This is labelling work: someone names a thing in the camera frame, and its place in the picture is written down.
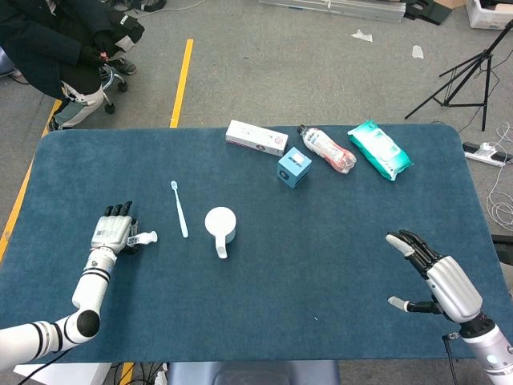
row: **chair wheel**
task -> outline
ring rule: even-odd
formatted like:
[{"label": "chair wheel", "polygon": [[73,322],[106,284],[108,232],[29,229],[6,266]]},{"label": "chair wheel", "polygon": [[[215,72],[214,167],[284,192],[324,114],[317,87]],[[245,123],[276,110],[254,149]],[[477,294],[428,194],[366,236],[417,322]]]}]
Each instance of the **chair wheel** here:
[{"label": "chair wheel", "polygon": [[128,91],[128,83],[118,83],[118,90],[121,92]]},{"label": "chair wheel", "polygon": [[107,114],[113,114],[115,112],[115,105],[112,103],[112,104],[105,104],[105,112]]}]

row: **floor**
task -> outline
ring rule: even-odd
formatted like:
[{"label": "floor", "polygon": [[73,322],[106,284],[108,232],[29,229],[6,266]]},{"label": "floor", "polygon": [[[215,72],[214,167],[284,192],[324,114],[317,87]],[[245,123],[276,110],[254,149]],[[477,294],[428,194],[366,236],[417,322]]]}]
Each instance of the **floor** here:
[{"label": "floor", "polygon": [[[172,0],[168,5],[191,3]],[[260,126],[359,124],[367,119],[402,123],[406,113],[442,84],[439,73],[476,55],[498,35],[471,29],[465,8],[435,26],[422,20],[393,24],[330,16],[265,6],[257,0],[207,0],[141,22],[146,34],[129,55],[139,65],[138,73],[128,79],[129,92],[111,89],[116,113],[99,110],[78,128],[169,127],[187,39],[194,39],[194,46],[179,127],[226,127],[230,119]],[[357,29],[372,34],[373,42],[351,37]],[[496,48],[494,63],[507,57],[512,41],[510,34]],[[413,45],[422,47],[424,59],[412,57]],[[513,124],[512,64],[513,59],[495,68],[500,84],[489,100],[487,130],[480,131],[479,113],[461,132],[462,141],[493,141],[497,125],[508,120]],[[483,82],[483,75],[469,82],[458,101],[480,101]],[[53,104],[31,86],[0,79],[0,228]],[[461,130],[474,112],[474,107],[442,109],[428,103],[409,121],[442,121]],[[511,144],[505,147],[513,152]],[[477,162],[469,162],[469,167],[485,209],[498,169]],[[508,192],[512,187],[513,173],[506,168],[499,189]],[[488,222],[492,233],[507,233]],[[512,268],[503,268],[512,285]],[[456,371],[461,385],[488,383],[473,360],[459,360]],[[349,361],[341,363],[341,376],[344,385],[450,383],[442,360]],[[0,383],[18,381],[7,371],[0,373]]]}]

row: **robotic hand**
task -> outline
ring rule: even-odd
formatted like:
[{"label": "robotic hand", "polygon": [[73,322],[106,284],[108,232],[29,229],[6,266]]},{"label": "robotic hand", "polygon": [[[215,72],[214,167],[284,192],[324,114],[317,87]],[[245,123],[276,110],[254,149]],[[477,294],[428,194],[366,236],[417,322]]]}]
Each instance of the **robotic hand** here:
[{"label": "robotic hand", "polygon": [[50,352],[67,351],[96,336],[116,254],[134,253],[139,244],[157,241],[155,231],[135,235],[137,220],[128,215],[130,206],[131,201],[109,206],[99,218],[87,264],[71,299],[76,312],[54,323],[38,321],[0,330],[0,371]]},{"label": "robotic hand", "polygon": [[513,347],[494,321],[481,312],[483,299],[451,256],[432,250],[417,234],[400,230],[386,240],[421,274],[432,291],[432,302],[388,302],[406,312],[444,314],[461,326],[459,334],[495,385],[513,384]]}]

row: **white toothbrush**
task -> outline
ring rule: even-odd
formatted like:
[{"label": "white toothbrush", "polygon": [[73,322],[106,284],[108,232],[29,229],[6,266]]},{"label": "white toothbrush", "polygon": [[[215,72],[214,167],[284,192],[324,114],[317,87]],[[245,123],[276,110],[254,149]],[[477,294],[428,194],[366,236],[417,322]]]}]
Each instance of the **white toothbrush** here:
[{"label": "white toothbrush", "polygon": [[182,229],[182,235],[184,236],[184,238],[187,238],[189,236],[189,232],[187,231],[187,224],[185,223],[184,211],[182,210],[180,199],[178,199],[178,184],[175,180],[171,181],[171,188],[175,192],[176,209],[178,210],[178,218],[180,219],[180,228]]}]

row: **white cup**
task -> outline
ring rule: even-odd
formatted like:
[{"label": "white cup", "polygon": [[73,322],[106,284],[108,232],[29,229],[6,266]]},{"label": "white cup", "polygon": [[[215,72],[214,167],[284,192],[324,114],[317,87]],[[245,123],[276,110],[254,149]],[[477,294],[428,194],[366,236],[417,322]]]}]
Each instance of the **white cup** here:
[{"label": "white cup", "polygon": [[235,214],[227,207],[215,207],[205,217],[205,227],[216,239],[216,251],[221,259],[228,257],[226,244],[235,238],[235,226]]}]

